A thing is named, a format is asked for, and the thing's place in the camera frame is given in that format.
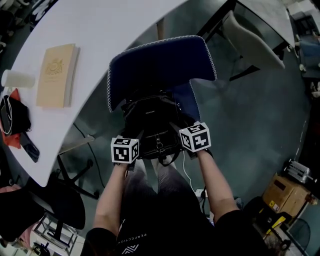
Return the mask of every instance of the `white chair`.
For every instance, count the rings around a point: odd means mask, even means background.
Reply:
[[[284,69],[284,63],[264,42],[259,30],[244,17],[233,11],[222,20],[222,32],[236,51],[259,69]]]

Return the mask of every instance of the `yellow object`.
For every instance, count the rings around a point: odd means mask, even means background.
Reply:
[[[74,43],[52,47],[45,51],[37,88],[37,106],[70,107],[78,52],[79,49]]]
[[[273,225],[272,228],[274,229],[276,226],[280,225],[282,222],[286,220],[285,217],[281,216]],[[271,229],[269,229],[266,234],[268,235],[271,232]]]
[[[271,208],[273,208],[273,207],[275,206],[275,201],[271,201],[271,202],[269,203],[269,206],[270,206]]]

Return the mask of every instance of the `black and white cube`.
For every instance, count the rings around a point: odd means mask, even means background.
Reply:
[[[139,156],[139,140],[136,138],[112,138],[113,163],[131,164]]]
[[[202,122],[179,130],[182,146],[191,152],[211,147],[210,133],[207,125]]]

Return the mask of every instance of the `metal device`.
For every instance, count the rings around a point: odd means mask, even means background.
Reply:
[[[317,179],[311,177],[311,171],[308,167],[298,163],[297,161],[289,160],[288,166],[284,169],[290,176],[295,178],[300,183],[305,184],[308,180],[317,182]]]

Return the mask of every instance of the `black shirt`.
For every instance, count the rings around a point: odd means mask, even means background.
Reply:
[[[243,212],[235,210],[223,215],[215,227],[200,211],[134,216],[124,220],[118,237],[104,228],[90,230],[81,253],[124,254],[260,256],[268,250]]]

